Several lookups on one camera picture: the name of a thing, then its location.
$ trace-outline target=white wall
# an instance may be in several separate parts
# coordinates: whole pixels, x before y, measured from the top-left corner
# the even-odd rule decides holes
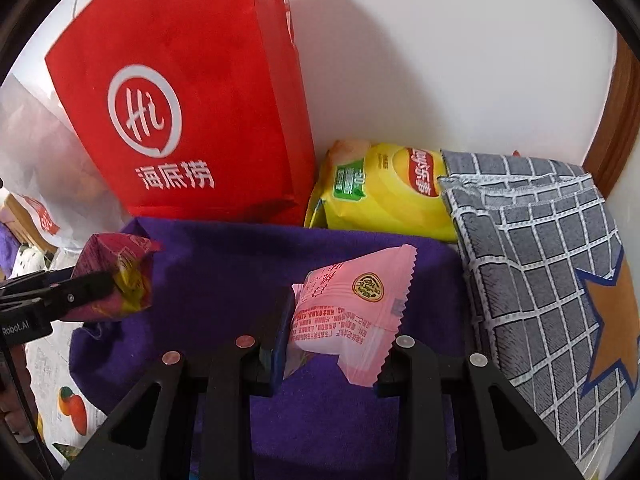
[[[64,0],[14,72],[52,85]],[[81,9],[89,0],[78,0]],[[607,95],[612,25],[590,0],[291,0],[321,156],[337,138],[580,163]]]
[[[636,140],[625,169],[607,199],[620,231],[626,259],[640,298],[640,142]],[[636,395],[614,428],[613,448],[607,473],[613,470],[640,430],[640,396]]]

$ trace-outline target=screw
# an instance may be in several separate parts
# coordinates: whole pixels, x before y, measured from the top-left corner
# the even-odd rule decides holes
[[[175,365],[180,361],[180,352],[171,350],[162,356],[162,362],[166,365]]]
[[[250,335],[241,335],[236,339],[236,346],[238,348],[251,348],[255,344],[255,339]]]
[[[471,354],[471,356],[469,357],[469,362],[471,362],[473,366],[477,366],[478,368],[483,368],[487,365],[487,363],[489,362],[489,359],[487,359],[482,354]]]
[[[396,344],[400,348],[411,348],[415,345],[415,339],[410,335],[399,335],[396,337]]]

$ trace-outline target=logo on wrapper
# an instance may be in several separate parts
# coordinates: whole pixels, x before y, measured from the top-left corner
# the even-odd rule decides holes
[[[30,196],[21,195],[21,197],[36,212],[36,214],[38,215],[38,218],[40,219],[40,227],[42,227],[44,231],[46,231],[50,235],[54,235],[58,231],[60,231],[60,227],[57,226],[55,222],[51,219],[51,215],[49,214],[49,211],[47,211],[47,208],[44,207],[44,204],[42,204],[42,202],[38,202],[37,200],[34,200]]]
[[[385,288],[382,286],[382,280],[373,272],[361,274],[353,282],[353,291],[363,300],[375,303],[380,301],[385,295]]]
[[[424,196],[436,197],[436,179],[433,176],[434,162],[431,153],[424,150],[407,148],[409,158],[409,183],[418,193]]]
[[[107,106],[117,133],[138,153],[163,158],[178,146],[182,133],[178,96],[156,70],[145,65],[128,65],[119,70],[109,85]],[[167,130],[164,146],[145,146],[157,143],[158,136],[166,136]]]

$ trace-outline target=haidilao logo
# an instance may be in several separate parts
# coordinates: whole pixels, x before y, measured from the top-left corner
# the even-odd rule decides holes
[[[178,146],[180,103],[169,82],[156,70],[144,65],[119,70],[109,85],[107,104],[119,136],[138,153],[163,158]]]

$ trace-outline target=printed paper bag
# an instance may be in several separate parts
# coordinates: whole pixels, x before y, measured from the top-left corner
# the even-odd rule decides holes
[[[315,157],[287,0],[93,0],[46,62],[131,214],[302,224]]]

